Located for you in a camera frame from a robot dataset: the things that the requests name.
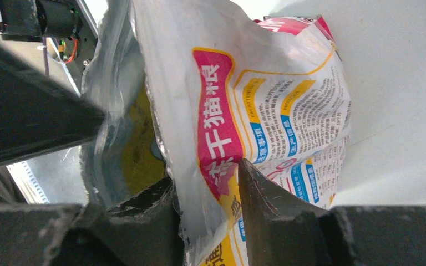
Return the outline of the pet food bag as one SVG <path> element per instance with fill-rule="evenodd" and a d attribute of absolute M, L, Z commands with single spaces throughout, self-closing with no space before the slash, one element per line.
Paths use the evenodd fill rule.
<path fill-rule="evenodd" d="M 182 265 L 248 265 L 239 162 L 330 207 L 351 98 L 321 15 L 253 21 L 232 1 L 109 1 L 84 96 L 107 113 L 83 153 L 92 200 L 110 205 L 166 166 Z"/>

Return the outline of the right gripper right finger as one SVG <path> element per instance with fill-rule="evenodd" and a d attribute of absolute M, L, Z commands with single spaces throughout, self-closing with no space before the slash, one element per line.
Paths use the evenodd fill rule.
<path fill-rule="evenodd" d="M 426 206 L 325 210 L 246 159 L 239 191 L 250 265 L 426 265 Z"/>

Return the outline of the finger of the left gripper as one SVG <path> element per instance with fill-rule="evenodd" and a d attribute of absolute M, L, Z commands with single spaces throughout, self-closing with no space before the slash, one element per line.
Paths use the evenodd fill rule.
<path fill-rule="evenodd" d="M 0 166 L 94 139 L 105 113 L 0 46 Z"/>

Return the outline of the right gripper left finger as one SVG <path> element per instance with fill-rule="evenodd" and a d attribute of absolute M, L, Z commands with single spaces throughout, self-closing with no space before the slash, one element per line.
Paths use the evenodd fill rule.
<path fill-rule="evenodd" d="M 110 209 L 0 204 L 0 265 L 182 265 L 172 180 Z"/>

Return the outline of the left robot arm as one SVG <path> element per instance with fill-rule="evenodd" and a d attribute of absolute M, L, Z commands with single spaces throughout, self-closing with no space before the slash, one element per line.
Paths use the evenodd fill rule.
<path fill-rule="evenodd" d="M 94 51 L 95 26 L 81 1 L 0 1 L 3 40 L 64 39 L 68 64 L 83 70 Z M 94 139 L 103 112 L 0 46 L 0 166 Z"/>

